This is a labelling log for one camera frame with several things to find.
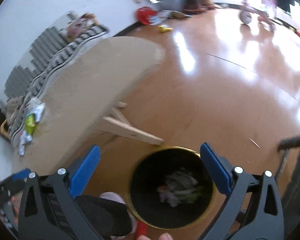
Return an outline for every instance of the red bag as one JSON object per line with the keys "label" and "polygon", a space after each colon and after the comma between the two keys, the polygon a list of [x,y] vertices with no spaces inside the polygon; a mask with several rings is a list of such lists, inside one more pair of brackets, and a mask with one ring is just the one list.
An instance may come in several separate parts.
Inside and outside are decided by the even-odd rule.
{"label": "red bag", "polygon": [[148,6],[141,7],[136,11],[137,19],[144,25],[149,25],[149,17],[156,15],[157,12]]}

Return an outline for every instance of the blue gripper pad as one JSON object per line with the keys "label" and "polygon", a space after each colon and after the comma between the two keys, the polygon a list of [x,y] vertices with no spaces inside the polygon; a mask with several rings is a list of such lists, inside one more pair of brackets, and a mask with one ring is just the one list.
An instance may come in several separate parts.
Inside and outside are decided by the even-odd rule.
{"label": "blue gripper pad", "polygon": [[16,181],[17,179],[25,179],[30,174],[31,170],[29,168],[25,168],[22,171],[19,171],[12,176],[12,180]]}
{"label": "blue gripper pad", "polygon": [[[81,195],[89,182],[94,170],[100,161],[100,148],[96,145],[92,147],[88,154],[77,159],[69,167],[70,189],[69,193],[73,199]],[[75,166],[75,171],[71,174],[71,169]]]}
{"label": "blue gripper pad", "polygon": [[218,156],[208,143],[201,145],[200,158],[218,191],[229,196],[232,192],[232,165],[226,158]]}

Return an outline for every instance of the floor seam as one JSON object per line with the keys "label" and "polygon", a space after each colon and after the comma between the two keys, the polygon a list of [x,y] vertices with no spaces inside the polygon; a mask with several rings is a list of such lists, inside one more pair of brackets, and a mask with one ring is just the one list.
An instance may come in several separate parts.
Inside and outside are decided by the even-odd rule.
{"label": "floor seam", "polygon": [[[212,57],[216,57],[216,58],[225,60],[225,61],[230,62],[230,63],[232,63],[232,64],[235,64],[235,65],[237,65],[237,66],[239,66],[239,67],[242,67],[242,68],[244,68],[244,69],[246,69],[246,70],[249,70],[249,71],[255,73],[256,75],[258,75],[258,76],[264,78],[265,80],[268,80],[271,84],[274,84],[271,80],[265,78],[264,76],[261,76],[260,74],[258,74],[258,73],[256,73],[256,72],[252,71],[251,69],[245,68],[244,66],[241,66],[241,65],[239,65],[239,64],[237,64],[237,63],[234,63],[234,62],[232,62],[232,61],[230,61],[230,60],[227,60],[227,59],[224,59],[224,58],[221,58],[221,57],[218,57],[218,56],[209,54],[209,53],[206,53],[206,54],[209,55],[209,56],[212,56]],[[276,87],[280,88],[281,90],[283,90],[284,92],[286,92],[286,93],[287,93],[288,95],[290,95],[291,97],[293,97],[297,102],[299,102],[299,100],[297,100],[293,95],[291,95],[289,92],[287,92],[286,90],[284,90],[282,87],[280,87],[280,86],[278,86],[278,85],[276,85],[276,84],[274,84],[274,85],[275,85]]]}

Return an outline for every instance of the yellow wrapper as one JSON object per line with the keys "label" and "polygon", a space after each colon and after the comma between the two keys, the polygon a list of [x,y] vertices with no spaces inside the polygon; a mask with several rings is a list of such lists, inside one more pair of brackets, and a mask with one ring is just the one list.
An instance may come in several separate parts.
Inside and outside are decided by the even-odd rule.
{"label": "yellow wrapper", "polygon": [[25,121],[25,130],[27,134],[32,135],[36,127],[34,114],[29,115]]}
{"label": "yellow wrapper", "polygon": [[165,26],[165,25],[159,25],[158,27],[159,27],[159,31],[162,32],[162,33],[169,32],[169,31],[173,30],[173,28]]}

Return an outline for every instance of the toothpick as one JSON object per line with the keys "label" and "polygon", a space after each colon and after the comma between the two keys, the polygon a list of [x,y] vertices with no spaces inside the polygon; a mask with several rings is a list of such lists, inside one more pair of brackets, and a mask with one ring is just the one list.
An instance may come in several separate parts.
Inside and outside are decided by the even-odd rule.
{"label": "toothpick", "polygon": [[252,139],[250,139],[250,138],[249,138],[249,140],[252,141],[252,142],[254,143],[255,146],[257,146],[258,148],[260,148],[259,145],[256,144],[254,140],[252,140]]}

